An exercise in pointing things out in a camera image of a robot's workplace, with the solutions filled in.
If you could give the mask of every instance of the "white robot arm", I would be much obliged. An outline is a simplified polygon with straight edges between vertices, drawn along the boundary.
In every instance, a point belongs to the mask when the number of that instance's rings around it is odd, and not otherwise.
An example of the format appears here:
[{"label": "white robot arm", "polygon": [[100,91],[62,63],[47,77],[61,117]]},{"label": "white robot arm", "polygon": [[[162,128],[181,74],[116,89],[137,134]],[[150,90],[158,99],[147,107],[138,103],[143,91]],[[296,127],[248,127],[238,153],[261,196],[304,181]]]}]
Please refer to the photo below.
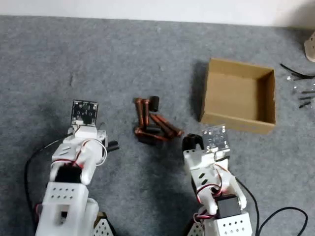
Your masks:
[{"label": "white robot arm", "polygon": [[204,130],[202,137],[189,134],[183,140],[185,169],[199,203],[187,235],[251,236],[247,201],[228,170],[229,144],[225,126]]},{"label": "white robot arm", "polygon": [[94,228],[99,207],[88,198],[86,187],[107,153],[118,147],[116,141],[114,148],[108,144],[106,131],[97,130],[97,107],[94,102],[73,102],[72,128],[52,156],[36,236],[114,235],[107,219],[96,222]]}]

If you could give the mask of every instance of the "black cylinder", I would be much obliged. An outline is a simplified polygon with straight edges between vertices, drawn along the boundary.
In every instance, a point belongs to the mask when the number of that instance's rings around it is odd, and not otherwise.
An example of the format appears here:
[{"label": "black cylinder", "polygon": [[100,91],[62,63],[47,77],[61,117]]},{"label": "black cylinder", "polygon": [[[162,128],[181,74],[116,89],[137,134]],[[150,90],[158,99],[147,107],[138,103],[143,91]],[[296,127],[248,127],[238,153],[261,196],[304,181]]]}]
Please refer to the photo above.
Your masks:
[{"label": "black cylinder", "polygon": [[158,96],[150,97],[149,110],[151,112],[157,112],[158,111],[158,103],[159,103],[159,97]]},{"label": "black cylinder", "polygon": [[161,127],[156,124],[148,124],[145,127],[145,132],[151,133],[151,134],[158,134],[159,132],[161,132]]}]

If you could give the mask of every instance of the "white object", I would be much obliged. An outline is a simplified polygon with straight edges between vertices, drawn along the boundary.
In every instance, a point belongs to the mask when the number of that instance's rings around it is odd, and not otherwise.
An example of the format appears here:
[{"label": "white object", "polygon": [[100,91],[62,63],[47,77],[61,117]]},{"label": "white object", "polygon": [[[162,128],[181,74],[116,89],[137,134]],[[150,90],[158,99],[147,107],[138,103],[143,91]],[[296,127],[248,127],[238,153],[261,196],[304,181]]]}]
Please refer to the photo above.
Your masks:
[{"label": "white object", "polygon": [[305,55],[308,60],[315,62],[315,32],[312,36],[304,43]]},{"label": "white object", "polygon": [[88,193],[81,183],[49,182],[36,236],[91,236],[98,204]]},{"label": "white object", "polygon": [[[205,153],[204,150],[186,150],[183,154],[185,169],[192,177],[197,190],[208,183],[220,185],[219,173],[222,179],[222,190],[226,193],[235,194],[239,199],[241,209],[246,207],[246,197],[236,182],[235,177],[231,173],[222,170],[220,167],[216,167],[216,164],[218,164],[227,169],[228,159],[215,162],[215,154]],[[204,188],[198,195],[207,211],[211,215],[215,215],[218,207],[211,194],[211,186]]]},{"label": "white object", "polygon": [[251,236],[252,226],[247,212],[218,220],[205,220],[205,236]]},{"label": "white object", "polygon": [[81,182],[85,185],[90,184],[97,164],[102,162],[103,147],[98,141],[101,142],[104,139],[107,142],[106,131],[97,131],[95,126],[80,126],[74,135],[64,139],[53,154],[50,181],[55,180],[59,167],[64,165],[63,161],[56,163],[54,161],[60,159],[73,161],[76,154],[81,150],[76,161],[77,164],[83,165]]},{"label": "white object", "polygon": [[[204,150],[197,146],[196,149],[183,152],[185,170],[193,180],[197,198],[203,204],[203,207],[193,216],[195,223],[190,229],[188,236],[252,235],[249,214],[243,210],[247,205],[246,197],[235,176],[228,170],[228,158],[226,155],[230,149],[227,136],[223,134],[226,134],[224,125],[210,127],[208,130],[203,131]],[[241,214],[220,219],[215,217],[201,219],[200,222],[196,220],[195,217],[203,215],[205,209],[211,216],[217,214],[218,206],[211,190],[214,187],[213,184],[217,187],[220,186],[224,195],[232,194],[237,196]]]},{"label": "white object", "polygon": [[[106,131],[91,125],[75,124],[68,132],[73,130],[74,133],[63,140],[52,156],[50,182],[36,236],[95,235],[93,226],[99,207],[95,200],[88,198],[86,185],[91,182],[96,166],[106,159],[107,135]],[[64,164],[74,164],[74,160],[82,169],[81,183],[54,182],[59,168]],[[109,228],[104,236],[112,236],[110,232]]]},{"label": "white object", "polygon": [[314,0],[1,0],[0,14],[315,27]]}]

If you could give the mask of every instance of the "open cardboard box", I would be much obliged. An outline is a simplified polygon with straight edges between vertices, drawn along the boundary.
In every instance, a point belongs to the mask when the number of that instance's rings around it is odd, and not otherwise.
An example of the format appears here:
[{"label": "open cardboard box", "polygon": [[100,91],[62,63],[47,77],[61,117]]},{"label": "open cardboard box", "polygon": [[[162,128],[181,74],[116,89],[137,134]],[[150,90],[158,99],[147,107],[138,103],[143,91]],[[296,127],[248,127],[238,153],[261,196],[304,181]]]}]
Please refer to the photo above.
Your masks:
[{"label": "open cardboard box", "polygon": [[200,121],[266,134],[276,125],[272,68],[211,59]]}]

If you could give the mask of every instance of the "metal screw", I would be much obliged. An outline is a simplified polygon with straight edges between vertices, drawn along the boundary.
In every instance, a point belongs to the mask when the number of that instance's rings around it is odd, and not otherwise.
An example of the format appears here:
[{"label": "metal screw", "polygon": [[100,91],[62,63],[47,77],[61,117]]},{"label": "metal screw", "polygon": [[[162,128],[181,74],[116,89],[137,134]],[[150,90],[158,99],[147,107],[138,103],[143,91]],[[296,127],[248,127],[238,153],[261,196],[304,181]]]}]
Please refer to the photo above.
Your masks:
[{"label": "metal screw", "polygon": [[137,128],[134,130],[134,133],[135,133],[136,135],[147,135],[147,136],[151,136],[151,137],[154,137],[154,138],[156,138],[156,139],[163,140],[163,141],[168,141],[168,140],[169,140],[168,138],[163,137],[163,136],[160,136],[160,135],[149,134],[149,133],[143,132],[140,127],[137,127]]},{"label": "metal screw", "polygon": [[136,98],[134,101],[134,104],[136,105],[137,113],[138,113],[138,120],[139,120],[139,126],[142,128],[144,126],[143,124],[143,111],[142,111],[142,99]]},{"label": "metal screw", "polygon": [[149,99],[143,99],[142,100],[144,104],[144,123],[145,125],[149,125]]},{"label": "metal screw", "polygon": [[172,129],[175,133],[176,136],[181,136],[184,131],[182,129],[179,129],[177,127],[175,127],[174,125],[172,125],[167,119],[165,119],[162,115],[156,115],[156,117],[162,121],[164,124],[166,124],[170,129]]},{"label": "metal screw", "polygon": [[166,133],[168,137],[170,138],[174,137],[174,132],[170,128],[168,128],[165,124],[163,124],[155,115],[150,114],[150,117],[156,124],[161,126],[162,130]]}]

